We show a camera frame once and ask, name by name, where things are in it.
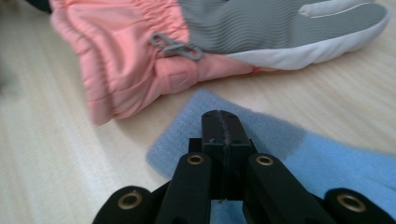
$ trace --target brass ring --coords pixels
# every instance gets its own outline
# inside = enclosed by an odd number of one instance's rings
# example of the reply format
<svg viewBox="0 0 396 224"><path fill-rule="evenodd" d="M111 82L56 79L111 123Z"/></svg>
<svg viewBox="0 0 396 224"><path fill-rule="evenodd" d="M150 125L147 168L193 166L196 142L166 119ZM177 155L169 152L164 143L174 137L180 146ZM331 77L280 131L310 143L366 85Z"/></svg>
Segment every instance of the brass ring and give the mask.
<svg viewBox="0 0 396 224"><path fill-rule="evenodd" d="M133 197L134 201L129 203L129 202L125 202L125 200L128 197ZM143 197L142 195L137 192L136 190L134 190L133 192L130 193L126 193L124 195L122 195L122 197L119 198L119 208L121 209L131 209L131 208L135 208L137 207L139 204L141 204L143 201Z"/></svg>
<svg viewBox="0 0 396 224"><path fill-rule="evenodd" d="M199 155L192 155L187 158L187 162L192 165L198 165L204 162L204 157Z"/></svg>
<svg viewBox="0 0 396 224"><path fill-rule="evenodd" d="M346 200L351 200L355 204L348 203ZM367 209L366 205L361 200L359 200L358 198L356 198L352 195L349 195L349 194L338 195L337 201L341 205L343 205L345 208L347 208L353 212L361 213L361 212L366 211L366 209Z"/></svg>
<svg viewBox="0 0 396 224"><path fill-rule="evenodd" d="M274 164L273 159L267 157L267 156L259 156L256 158L256 162L258 162L261 165L272 165Z"/></svg>

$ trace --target elastic drawstring cord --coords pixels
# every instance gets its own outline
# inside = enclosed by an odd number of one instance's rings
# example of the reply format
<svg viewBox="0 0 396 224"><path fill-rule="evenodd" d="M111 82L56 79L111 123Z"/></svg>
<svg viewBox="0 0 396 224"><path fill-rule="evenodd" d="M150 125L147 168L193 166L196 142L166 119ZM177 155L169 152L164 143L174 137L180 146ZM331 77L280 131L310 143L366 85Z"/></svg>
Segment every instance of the elastic drawstring cord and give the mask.
<svg viewBox="0 0 396 224"><path fill-rule="evenodd" d="M163 34L154 34L149 41L153 46L162 49L165 57L180 55L193 61L198 61L204 57L204 53L198 47L177 42Z"/></svg>

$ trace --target wood grain surface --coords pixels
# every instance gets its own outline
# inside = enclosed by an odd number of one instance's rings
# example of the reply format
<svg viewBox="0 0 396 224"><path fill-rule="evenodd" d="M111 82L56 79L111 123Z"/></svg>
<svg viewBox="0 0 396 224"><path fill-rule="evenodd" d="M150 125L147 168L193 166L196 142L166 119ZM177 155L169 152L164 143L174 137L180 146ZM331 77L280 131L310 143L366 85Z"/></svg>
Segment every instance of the wood grain surface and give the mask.
<svg viewBox="0 0 396 224"><path fill-rule="evenodd" d="M377 2L396 14L396 1ZM49 15L0 0L0 223L90 223L115 190L158 188L166 180L145 154L200 88L336 141L396 154L395 19L369 46L335 60L203 82L97 127L78 58Z"/></svg>

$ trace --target pink glove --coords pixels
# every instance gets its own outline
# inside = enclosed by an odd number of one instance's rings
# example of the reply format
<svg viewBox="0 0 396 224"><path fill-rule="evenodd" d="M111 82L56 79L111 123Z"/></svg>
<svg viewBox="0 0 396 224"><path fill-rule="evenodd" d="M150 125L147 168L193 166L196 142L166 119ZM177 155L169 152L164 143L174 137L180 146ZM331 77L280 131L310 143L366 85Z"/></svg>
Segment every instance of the pink glove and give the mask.
<svg viewBox="0 0 396 224"><path fill-rule="evenodd" d="M79 57L92 121L142 110L198 81L299 69L359 49L385 28L370 0L51 0Z"/></svg>

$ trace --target blue cloth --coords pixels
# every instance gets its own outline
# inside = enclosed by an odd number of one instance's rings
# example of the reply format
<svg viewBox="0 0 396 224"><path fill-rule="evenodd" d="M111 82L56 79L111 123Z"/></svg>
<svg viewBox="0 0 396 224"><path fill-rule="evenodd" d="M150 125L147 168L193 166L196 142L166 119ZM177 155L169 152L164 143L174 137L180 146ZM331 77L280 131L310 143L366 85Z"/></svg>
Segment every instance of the blue cloth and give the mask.
<svg viewBox="0 0 396 224"><path fill-rule="evenodd" d="M188 152L189 139L201 137L201 116L214 109L238 116L256 148L278 157L309 192L323 198L329 189L356 190L396 218L396 156L348 147L205 90L191 97L154 143L148 162L170 179L179 158ZM212 202L211 221L246 223L242 204Z"/></svg>

